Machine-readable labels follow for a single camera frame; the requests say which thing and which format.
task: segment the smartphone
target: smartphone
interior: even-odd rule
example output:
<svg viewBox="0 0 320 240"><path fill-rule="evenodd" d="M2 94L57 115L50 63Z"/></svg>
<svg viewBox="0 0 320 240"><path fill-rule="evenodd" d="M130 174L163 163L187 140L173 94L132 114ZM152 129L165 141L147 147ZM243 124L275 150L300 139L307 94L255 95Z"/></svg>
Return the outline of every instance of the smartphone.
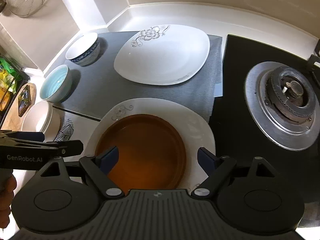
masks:
<svg viewBox="0 0 320 240"><path fill-rule="evenodd" d="M22 117L24 115L30 104L30 87L29 85L26 85L18 98L19 117Z"/></svg>

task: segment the gray mat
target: gray mat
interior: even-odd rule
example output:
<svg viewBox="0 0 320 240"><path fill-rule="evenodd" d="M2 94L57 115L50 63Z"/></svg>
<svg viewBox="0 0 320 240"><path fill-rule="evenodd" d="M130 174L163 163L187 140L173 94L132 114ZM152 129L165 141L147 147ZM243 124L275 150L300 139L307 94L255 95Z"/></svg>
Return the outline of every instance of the gray mat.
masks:
<svg viewBox="0 0 320 240"><path fill-rule="evenodd" d="M55 106L96 119L116 104L132 98L162 98L184 105L207 122L212 113L214 87L222 68L219 36L208 35L210 52L201 70L188 81L171 86L144 85L121 77L113 62L121 47L137 32L110 32L99 34L101 52L98 59L86 67L68 60L73 84L65 100Z"/></svg>

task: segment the brown round dish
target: brown round dish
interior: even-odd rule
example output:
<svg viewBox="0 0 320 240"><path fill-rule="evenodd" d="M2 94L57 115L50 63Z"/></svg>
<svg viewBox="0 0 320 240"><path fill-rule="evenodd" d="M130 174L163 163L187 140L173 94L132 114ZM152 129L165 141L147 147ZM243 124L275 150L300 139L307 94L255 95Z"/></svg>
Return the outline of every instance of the brown round dish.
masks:
<svg viewBox="0 0 320 240"><path fill-rule="evenodd" d="M108 177L126 194L129 189L175 189L186 166L186 151L175 128L149 114L120 119L101 136L95 155L112 146L119 161Z"/></svg>

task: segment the ribbed black surface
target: ribbed black surface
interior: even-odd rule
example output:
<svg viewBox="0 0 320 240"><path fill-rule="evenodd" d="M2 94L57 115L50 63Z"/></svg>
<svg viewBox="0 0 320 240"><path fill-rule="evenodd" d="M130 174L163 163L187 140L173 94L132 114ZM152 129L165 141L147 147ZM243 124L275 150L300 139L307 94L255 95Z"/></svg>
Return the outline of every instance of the ribbed black surface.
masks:
<svg viewBox="0 0 320 240"><path fill-rule="evenodd" d="M94 219L74 231L40 235L22 229L11 239L295 240L302 238L295 232L278 236L252 236L240 232L226 224L216 214L209 201L195 200L189 197L185 190L131 190L123 199L105 202Z"/></svg>

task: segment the black glass cooktop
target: black glass cooktop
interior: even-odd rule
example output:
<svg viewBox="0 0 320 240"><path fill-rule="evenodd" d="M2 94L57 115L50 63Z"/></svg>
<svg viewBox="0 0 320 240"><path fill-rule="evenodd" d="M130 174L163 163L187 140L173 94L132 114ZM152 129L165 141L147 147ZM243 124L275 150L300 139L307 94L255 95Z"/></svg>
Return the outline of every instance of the black glass cooktop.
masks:
<svg viewBox="0 0 320 240"><path fill-rule="evenodd" d="M209 125L216 155L229 155L240 165L249 165L255 156L264 157L300 191L305 203L320 200L320 157L318 141L303 151L277 146L259 129L247 108L244 82L258 63L275 61L297 69L310 81L320 99L320 89L306 70L306 60L272 46L228 35L223 61L223 96L215 98Z"/></svg>

